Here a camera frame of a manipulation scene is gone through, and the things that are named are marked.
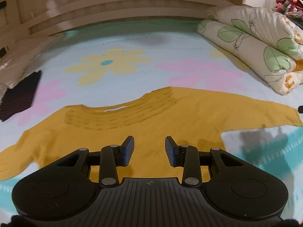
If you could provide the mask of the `beige wooden headboard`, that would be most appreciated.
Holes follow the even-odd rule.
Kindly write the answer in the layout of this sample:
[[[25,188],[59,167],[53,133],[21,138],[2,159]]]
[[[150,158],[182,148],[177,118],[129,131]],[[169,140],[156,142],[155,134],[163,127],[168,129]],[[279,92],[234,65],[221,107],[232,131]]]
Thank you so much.
[[[23,38],[128,19],[204,19],[243,0],[1,0],[1,52]]]

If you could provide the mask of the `folded dark striped garment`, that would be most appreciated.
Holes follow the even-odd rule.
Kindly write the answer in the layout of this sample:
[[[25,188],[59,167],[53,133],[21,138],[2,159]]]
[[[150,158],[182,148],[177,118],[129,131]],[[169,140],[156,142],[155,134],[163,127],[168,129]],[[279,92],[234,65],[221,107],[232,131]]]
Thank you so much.
[[[7,89],[1,100],[1,121],[6,121],[14,114],[23,112],[32,106],[42,71],[33,72],[14,88]]]

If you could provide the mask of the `mustard yellow knit sweater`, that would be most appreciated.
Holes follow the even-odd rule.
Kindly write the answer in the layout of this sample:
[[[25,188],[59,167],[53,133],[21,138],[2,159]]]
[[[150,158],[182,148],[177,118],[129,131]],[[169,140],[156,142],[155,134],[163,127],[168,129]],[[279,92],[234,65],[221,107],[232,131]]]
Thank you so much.
[[[79,148],[98,151],[128,136],[135,139],[135,151],[120,177],[180,176],[164,151],[167,136],[209,150],[224,148],[223,132],[284,125],[302,126],[287,105],[189,88],[166,87],[112,107],[66,106],[1,152],[1,180],[19,175],[32,162],[44,167]]]

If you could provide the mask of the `floral white folded quilt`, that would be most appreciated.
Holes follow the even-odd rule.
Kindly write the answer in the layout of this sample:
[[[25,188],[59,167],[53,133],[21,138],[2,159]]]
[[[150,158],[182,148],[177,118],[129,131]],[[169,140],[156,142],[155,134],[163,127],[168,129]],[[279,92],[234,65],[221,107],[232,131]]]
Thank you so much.
[[[259,7],[211,7],[197,31],[277,93],[287,95],[302,84],[302,29],[285,15]]]

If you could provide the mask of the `red bag on shelf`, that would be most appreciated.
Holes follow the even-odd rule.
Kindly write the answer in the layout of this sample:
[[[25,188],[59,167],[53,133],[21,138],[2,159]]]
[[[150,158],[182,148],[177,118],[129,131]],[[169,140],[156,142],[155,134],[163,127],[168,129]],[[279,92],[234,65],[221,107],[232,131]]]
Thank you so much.
[[[274,0],[276,7],[274,11],[287,17],[302,19],[302,0]]]

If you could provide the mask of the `white pillow at bedside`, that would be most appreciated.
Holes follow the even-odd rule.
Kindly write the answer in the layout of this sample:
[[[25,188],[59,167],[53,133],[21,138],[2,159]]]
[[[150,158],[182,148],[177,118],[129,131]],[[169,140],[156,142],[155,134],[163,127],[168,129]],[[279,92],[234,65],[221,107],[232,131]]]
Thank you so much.
[[[63,33],[53,36],[27,38],[16,42],[13,48],[1,59],[1,98],[8,89],[14,88],[26,69],[43,51],[63,38]]]

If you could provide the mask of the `flowered light blue bed sheet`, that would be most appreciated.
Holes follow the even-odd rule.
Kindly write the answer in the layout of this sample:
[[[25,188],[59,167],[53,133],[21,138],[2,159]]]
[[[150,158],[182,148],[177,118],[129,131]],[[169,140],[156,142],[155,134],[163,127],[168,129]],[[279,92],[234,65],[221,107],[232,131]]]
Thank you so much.
[[[27,69],[26,74],[41,70],[42,76],[32,106],[1,123],[1,152],[63,107],[112,107],[166,87],[243,95],[296,111],[302,105],[302,86],[278,94],[245,63],[199,35],[197,27],[197,21],[155,19],[66,32]],[[222,149],[285,183],[289,200],[282,217],[302,221],[302,126],[228,131],[221,139]],[[1,180],[2,223],[16,214],[13,187],[39,168],[32,162]]]

